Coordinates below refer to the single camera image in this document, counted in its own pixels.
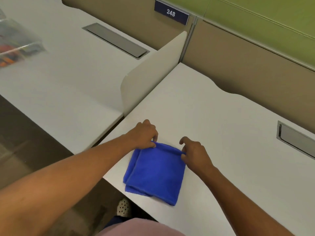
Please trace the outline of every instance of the gray floor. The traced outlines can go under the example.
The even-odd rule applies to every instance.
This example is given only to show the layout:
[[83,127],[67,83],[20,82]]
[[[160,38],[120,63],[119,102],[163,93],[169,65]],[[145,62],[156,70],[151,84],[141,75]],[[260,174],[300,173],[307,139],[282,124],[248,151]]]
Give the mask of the gray floor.
[[[0,96],[0,189],[71,153]],[[123,198],[104,179],[46,233],[91,236],[116,214]]]

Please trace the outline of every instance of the right arm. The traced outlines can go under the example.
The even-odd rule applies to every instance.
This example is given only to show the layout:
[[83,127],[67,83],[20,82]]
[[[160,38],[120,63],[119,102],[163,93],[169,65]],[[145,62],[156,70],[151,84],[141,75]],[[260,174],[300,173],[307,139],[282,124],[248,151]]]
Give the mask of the right arm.
[[294,236],[225,178],[204,146],[188,137],[179,143],[185,144],[182,160],[212,192],[237,236]]

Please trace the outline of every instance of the pink clothing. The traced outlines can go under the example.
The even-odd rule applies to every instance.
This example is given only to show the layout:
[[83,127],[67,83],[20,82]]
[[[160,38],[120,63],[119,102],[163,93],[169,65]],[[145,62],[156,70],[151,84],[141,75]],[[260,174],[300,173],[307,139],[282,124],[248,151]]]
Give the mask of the pink clothing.
[[130,219],[105,228],[96,236],[184,236],[164,224],[146,219]]

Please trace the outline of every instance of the beige cubicle partition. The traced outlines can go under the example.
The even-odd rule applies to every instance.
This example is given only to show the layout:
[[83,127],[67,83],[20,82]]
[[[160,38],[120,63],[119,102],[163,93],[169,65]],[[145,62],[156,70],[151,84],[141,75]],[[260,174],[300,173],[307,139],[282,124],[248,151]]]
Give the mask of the beige cubicle partition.
[[183,31],[189,33],[195,16],[187,25],[154,11],[155,0],[62,0],[159,50]]
[[200,19],[183,63],[315,133],[315,72]]

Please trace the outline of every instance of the folded towel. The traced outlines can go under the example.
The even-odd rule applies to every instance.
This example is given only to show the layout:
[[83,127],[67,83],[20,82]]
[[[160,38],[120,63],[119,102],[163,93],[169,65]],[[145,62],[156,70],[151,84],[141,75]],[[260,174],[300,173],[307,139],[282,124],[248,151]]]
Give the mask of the folded towel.
[[136,149],[124,176],[125,191],[155,196],[174,206],[184,177],[182,151],[156,143],[156,148]]

